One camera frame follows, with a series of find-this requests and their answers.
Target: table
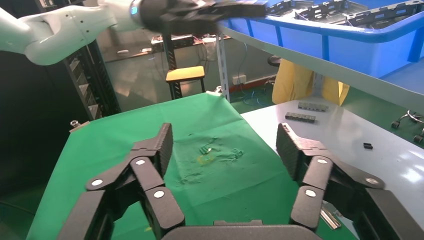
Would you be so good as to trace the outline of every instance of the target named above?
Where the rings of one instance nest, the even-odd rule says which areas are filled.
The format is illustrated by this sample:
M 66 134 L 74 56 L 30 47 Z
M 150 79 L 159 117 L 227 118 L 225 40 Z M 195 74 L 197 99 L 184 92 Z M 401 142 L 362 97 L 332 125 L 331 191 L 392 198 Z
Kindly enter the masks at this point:
M 327 112 L 298 109 L 299 102 L 327 105 Z M 285 119 L 287 112 L 316 116 L 316 123 Z M 294 100 L 241 115 L 274 151 L 278 123 L 288 123 L 294 132 L 322 142 L 345 163 L 382 179 L 412 217 L 424 229 L 424 150 L 320 98 Z M 371 143 L 373 150 L 364 149 Z
M 187 225 L 288 223 L 298 185 L 225 98 L 202 93 L 105 117 L 73 132 L 27 239 L 55 239 L 85 183 L 122 161 L 134 142 L 154 137 L 163 122 L 172 123 L 174 136 L 164 181 Z M 212 149 L 213 159 L 198 160 L 204 146 Z M 323 221 L 317 234 L 325 240 L 354 239 L 347 228 L 331 231 Z M 112 239 L 154 239 L 138 203 L 115 222 Z

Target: yellow stool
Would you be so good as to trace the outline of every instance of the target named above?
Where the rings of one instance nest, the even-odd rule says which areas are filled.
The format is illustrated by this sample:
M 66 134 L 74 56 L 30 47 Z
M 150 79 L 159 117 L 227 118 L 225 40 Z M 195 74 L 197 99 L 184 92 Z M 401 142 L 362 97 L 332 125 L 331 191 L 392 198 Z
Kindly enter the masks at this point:
M 169 70 L 166 74 L 166 82 L 169 84 L 172 100 L 183 97 L 183 94 L 181 93 L 181 82 L 200 80 L 201 91 L 204 93 L 205 84 L 203 82 L 203 78 L 205 78 L 205 70 L 203 66 L 192 66 Z

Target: wire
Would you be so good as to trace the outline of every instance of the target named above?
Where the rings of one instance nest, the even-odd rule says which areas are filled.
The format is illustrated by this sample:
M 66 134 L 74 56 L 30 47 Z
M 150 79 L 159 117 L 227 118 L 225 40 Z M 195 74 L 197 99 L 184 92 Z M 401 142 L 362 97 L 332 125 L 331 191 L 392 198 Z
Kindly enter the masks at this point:
M 21 210 L 22 212 L 25 212 L 25 213 L 30 214 L 32 216 L 35 216 L 36 215 L 35 212 L 32 212 L 32 211 L 30 211 L 30 210 L 28 210 L 26 208 L 23 208 L 23 207 L 20 207 L 20 206 L 16 206 L 14 204 L 11 204 L 11 203 L 8 203 L 8 202 L 5 202 L 5 201 L 0 201 L 0 205 L 4 205 L 4 206 L 11 207 L 13 209 Z
M 261 105 L 261 106 L 267 106 L 266 104 L 260 103 L 259 102 L 259 96 L 258 94 L 255 95 L 255 93 L 258 93 L 257 91 L 252 91 L 252 93 L 247 94 L 244 90 L 243 90 L 243 84 L 240 82 L 240 71 L 242 70 L 242 66 L 244 65 L 247 57 L 248 57 L 248 46 L 246 43 L 244 43 L 244 57 L 243 60 L 240 63 L 240 66 L 238 67 L 238 72 L 237 72 L 237 85 L 240 86 L 240 90 L 243 93 L 244 96 L 242 97 L 236 97 L 236 99 L 243 99 L 243 103 L 249 106 L 256 106 L 256 105 Z M 266 88 L 263 88 L 263 95 L 266 95 Z
M 196 48 L 196 53 L 197 53 L 197 56 L 199 58 L 199 61 L 197 62 L 196 66 L 200 65 L 201 61 L 204 61 L 203 68 L 204 68 L 204 74 L 206 75 L 208 73 L 208 70 L 209 70 L 208 49 L 206 48 L 206 44 L 202 39 L 199 39 L 196 36 L 193 36 L 193 38 L 196 39 L 197 41 L 201 42 L 201 44 L 203 44 L 203 46 L 204 46 L 205 53 L 203 54 L 203 51 L 202 51 L 202 56 L 205 57 L 205 60 L 203 60 L 203 57 L 202 58 L 200 57 L 199 50 L 198 50 L 198 48 Z

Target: power outlet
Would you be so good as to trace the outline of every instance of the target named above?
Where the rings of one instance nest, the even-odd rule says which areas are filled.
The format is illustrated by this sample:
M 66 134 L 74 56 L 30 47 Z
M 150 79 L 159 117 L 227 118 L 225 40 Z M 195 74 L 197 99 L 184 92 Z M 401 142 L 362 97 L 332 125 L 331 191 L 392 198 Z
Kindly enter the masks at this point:
M 239 75 L 233 76 L 232 77 L 232 84 L 234 84 L 234 85 L 245 84 L 247 82 L 247 79 L 248 79 L 248 77 L 244 74 L 240 75 L 240 78 L 239 78 Z

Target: white table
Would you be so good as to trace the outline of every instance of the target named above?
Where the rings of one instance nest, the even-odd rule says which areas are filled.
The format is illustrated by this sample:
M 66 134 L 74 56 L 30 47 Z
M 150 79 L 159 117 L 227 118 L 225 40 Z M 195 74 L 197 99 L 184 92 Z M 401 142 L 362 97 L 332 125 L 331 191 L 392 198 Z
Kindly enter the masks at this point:
M 299 102 L 329 108 L 327 112 L 301 110 Z M 287 112 L 316 116 L 316 122 L 287 120 Z M 420 147 L 319 98 L 294 100 L 241 116 L 274 151 L 278 124 L 288 123 L 298 136 L 322 142 L 345 163 L 379 177 L 424 229 L 424 150 Z M 363 143 L 371 143 L 373 150 L 365 149 Z

